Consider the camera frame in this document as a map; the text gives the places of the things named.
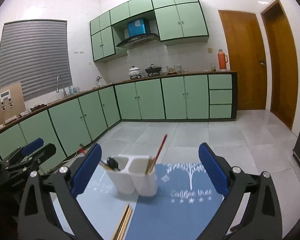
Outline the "green lower kitchen cabinets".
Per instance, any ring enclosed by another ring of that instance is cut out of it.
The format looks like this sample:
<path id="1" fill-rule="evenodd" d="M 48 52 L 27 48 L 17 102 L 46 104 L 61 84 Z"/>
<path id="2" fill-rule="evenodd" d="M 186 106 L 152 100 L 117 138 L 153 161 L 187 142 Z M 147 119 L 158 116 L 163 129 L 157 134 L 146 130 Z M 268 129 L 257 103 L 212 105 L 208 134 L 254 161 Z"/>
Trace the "green lower kitchen cabinets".
<path id="1" fill-rule="evenodd" d="M 206 72 L 132 80 L 82 92 L 0 129 L 0 158 L 37 138 L 56 146 L 49 172 L 121 121 L 229 121 L 237 116 L 237 73 Z"/>

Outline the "orange thermos flask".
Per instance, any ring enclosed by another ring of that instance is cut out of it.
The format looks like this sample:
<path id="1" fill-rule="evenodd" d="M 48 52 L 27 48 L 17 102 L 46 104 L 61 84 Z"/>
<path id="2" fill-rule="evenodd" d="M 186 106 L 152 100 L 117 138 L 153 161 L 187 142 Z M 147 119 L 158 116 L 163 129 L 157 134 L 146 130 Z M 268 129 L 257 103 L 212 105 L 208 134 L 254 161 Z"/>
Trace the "orange thermos flask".
<path id="1" fill-rule="evenodd" d="M 218 51 L 218 64 L 220 70 L 226 70 L 226 64 L 228 62 L 228 56 L 220 49 Z"/>

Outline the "grey window blind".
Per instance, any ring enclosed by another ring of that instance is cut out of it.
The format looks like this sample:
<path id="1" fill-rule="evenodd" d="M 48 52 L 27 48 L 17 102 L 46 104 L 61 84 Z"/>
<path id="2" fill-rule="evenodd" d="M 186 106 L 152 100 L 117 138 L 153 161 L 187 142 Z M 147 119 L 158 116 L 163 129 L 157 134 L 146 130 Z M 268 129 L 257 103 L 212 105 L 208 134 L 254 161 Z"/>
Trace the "grey window blind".
<path id="1" fill-rule="evenodd" d="M 21 83 L 24 100 L 39 97 L 61 84 L 73 84 L 63 20 L 5 23 L 0 41 L 0 88 Z"/>

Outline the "black wok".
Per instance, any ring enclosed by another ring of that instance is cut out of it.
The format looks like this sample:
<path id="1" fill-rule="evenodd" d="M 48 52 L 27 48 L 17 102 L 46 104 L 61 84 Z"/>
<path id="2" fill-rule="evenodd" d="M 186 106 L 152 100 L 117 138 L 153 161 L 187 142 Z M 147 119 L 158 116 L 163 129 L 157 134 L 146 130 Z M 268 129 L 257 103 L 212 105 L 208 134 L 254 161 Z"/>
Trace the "black wok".
<path id="1" fill-rule="evenodd" d="M 158 76 L 161 72 L 161 67 L 155 66 L 154 64 L 151 64 L 149 67 L 145 68 L 145 72 L 147 73 L 147 76 Z"/>

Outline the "black spoon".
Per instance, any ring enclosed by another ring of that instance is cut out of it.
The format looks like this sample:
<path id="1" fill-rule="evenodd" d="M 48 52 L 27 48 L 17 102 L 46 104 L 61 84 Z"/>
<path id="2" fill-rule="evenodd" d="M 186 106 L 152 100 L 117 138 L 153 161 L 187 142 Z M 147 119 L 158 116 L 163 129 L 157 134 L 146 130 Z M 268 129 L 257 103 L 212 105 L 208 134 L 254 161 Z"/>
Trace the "black spoon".
<path id="1" fill-rule="evenodd" d="M 113 171 L 120 171 L 119 163 L 112 157 L 107 158 L 107 166 Z"/>

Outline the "wooden chopstick red tip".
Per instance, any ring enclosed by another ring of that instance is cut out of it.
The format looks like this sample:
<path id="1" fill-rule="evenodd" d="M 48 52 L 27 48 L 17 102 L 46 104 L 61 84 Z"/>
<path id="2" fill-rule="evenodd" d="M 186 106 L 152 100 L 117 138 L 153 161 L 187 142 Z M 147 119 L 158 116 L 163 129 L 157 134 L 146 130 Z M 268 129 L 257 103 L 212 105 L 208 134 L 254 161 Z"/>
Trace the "wooden chopstick red tip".
<path id="1" fill-rule="evenodd" d="M 126 217 L 127 217 L 128 213 L 129 213 L 129 211 L 130 211 L 130 205 L 127 204 L 126 207 L 125 207 L 125 209 L 124 209 L 124 211 L 123 211 L 123 214 L 122 214 L 122 216 L 121 216 L 121 218 L 119 220 L 119 223 L 118 223 L 118 225 L 117 225 L 117 227 L 116 227 L 116 229 L 115 229 L 115 231 L 114 231 L 114 233 L 113 233 L 113 235 L 111 237 L 111 240 L 119 239 L 121 228 L 123 227 L 123 224 L 124 224 L 124 222 L 126 220 Z"/>

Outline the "green upper wall cabinets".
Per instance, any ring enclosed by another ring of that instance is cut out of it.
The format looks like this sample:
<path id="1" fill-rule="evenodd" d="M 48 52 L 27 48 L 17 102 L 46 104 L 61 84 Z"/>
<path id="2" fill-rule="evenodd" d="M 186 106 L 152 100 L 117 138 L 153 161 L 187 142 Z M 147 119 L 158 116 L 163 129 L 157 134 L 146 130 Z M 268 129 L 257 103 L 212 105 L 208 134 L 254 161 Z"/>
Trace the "green upper wall cabinets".
<path id="1" fill-rule="evenodd" d="M 107 62 L 126 56 L 128 49 L 117 47 L 129 38 L 127 24 L 144 18 L 150 33 L 165 45 L 207 41 L 209 31 L 199 0 L 130 0 L 90 21 L 93 60 Z"/>

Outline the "dark blue table mat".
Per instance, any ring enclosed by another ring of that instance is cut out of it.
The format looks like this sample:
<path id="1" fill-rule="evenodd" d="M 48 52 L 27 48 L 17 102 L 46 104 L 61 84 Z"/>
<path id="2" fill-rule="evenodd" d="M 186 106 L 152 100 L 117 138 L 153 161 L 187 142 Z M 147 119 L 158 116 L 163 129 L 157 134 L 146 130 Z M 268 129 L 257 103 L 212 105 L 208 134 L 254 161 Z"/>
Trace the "dark blue table mat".
<path id="1" fill-rule="evenodd" d="M 139 197 L 126 239 L 197 239 L 224 197 L 201 163 L 158 164 L 158 190 Z"/>

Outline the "cardboard board with device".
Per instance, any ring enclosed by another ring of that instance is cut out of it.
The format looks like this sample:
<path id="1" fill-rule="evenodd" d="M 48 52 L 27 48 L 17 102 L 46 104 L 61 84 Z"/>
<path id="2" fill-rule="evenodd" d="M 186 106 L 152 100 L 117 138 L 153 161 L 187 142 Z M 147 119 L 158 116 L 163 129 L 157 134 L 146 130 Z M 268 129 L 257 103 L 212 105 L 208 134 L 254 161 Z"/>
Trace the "cardboard board with device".
<path id="1" fill-rule="evenodd" d="M 25 102 L 20 82 L 0 89 L 0 125 L 5 125 L 25 112 Z"/>

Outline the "white cooking pot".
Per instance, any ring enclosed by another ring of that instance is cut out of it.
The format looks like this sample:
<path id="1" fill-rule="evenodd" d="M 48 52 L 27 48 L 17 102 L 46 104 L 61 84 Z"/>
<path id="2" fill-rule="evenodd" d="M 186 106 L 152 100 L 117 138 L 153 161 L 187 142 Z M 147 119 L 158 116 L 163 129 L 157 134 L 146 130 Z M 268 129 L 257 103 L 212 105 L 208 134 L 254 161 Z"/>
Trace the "white cooking pot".
<path id="1" fill-rule="evenodd" d="M 129 68 L 128 75 L 130 79 L 138 79 L 141 78 L 140 68 L 132 66 Z"/>

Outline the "white two-compartment utensil holder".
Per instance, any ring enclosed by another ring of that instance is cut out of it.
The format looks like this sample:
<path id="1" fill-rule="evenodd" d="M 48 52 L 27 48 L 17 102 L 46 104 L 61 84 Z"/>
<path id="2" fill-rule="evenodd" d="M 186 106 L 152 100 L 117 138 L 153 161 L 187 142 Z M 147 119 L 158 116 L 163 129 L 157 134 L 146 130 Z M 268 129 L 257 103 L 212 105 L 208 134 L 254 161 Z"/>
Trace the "white two-compartment utensil holder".
<path id="1" fill-rule="evenodd" d="M 137 192 L 142 197 L 153 197 L 157 194 L 158 182 L 155 167 L 145 174 L 147 155 L 115 155 L 120 171 L 106 170 L 117 191 L 122 194 Z"/>

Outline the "black range hood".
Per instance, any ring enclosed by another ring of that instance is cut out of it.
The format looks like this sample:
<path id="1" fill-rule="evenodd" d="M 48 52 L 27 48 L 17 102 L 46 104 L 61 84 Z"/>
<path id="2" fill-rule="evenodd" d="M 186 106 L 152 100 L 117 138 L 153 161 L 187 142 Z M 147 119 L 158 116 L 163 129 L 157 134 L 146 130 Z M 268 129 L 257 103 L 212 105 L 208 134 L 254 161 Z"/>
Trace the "black range hood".
<path id="1" fill-rule="evenodd" d="M 157 34 L 146 33 L 146 34 L 140 34 L 140 35 L 135 35 L 133 37 L 129 37 L 123 40 L 122 42 L 120 42 L 116 46 L 125 49 L 132 49 L 141 46 L 147 42 L 159 41 L 159 40 L 160 37 Z"/>

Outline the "brown wooden door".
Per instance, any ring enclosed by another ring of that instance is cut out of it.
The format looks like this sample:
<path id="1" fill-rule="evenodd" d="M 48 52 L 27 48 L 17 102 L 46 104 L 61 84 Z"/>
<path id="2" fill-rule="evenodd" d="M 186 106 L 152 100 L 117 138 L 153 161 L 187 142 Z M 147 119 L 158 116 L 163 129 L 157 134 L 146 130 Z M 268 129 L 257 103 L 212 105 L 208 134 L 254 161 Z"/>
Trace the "brown wooden door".
<path id="1" fill-rule="evenodd" d="M 271 59 L 270 111 L 292 129 L 298 98 L 298 60 L 293 33 L 280 0 L 275 0 L 261 17 Z"/>
<path id="2" fill-rule="evenodd" d="M 266 108 L 267 66 L 264 42 L 253 13 L 220 10 L 230 69 L 237 73 L 238 109 Z"/>

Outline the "blue box on hood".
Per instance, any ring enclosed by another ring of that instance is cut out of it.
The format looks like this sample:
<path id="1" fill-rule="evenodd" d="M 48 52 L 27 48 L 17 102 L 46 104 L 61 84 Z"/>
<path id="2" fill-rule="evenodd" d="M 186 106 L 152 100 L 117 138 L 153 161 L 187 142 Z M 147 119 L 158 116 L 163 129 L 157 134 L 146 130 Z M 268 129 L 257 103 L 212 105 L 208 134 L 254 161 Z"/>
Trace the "blue box on hood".
<path id="1" fill-rule="evenodd" d="M 150 33 L 149 23 L 146 19 L 140 18 L 130 21 L 127 24 L 129 37 Z"/>

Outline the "wooden chopstick red pattern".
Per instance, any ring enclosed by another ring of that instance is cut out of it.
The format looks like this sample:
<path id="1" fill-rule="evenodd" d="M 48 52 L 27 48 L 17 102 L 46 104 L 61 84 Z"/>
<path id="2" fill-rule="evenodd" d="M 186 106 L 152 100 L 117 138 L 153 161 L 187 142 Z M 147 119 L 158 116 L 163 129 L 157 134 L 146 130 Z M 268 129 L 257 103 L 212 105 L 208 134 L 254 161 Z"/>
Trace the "wooden chopstick red pattern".
<path id="1" fill-rule="evenodd" d="M 153 161 L 151 162 L 151 165 L 150 165 L 150 168 L 149 168 L 149 172 L 151 172 L 153 170 L 154 165 L 156 164 L 156 162 L 157 162 L 157 160 L 159 158 L 159 155 L 161 154 L 162 148 L 163 148 L 163 146 L 164 146 L 164 144 L 166 142 L 167 137 L 168 137 L 168 134 L 165 134 L 164 137 L 163 137 L 163 140 L 162 140 L 162 142 L 160 144 L 160 147 L 158 149 L 158 152 L 157 152 L 156 156 L 154 157 Z"/>

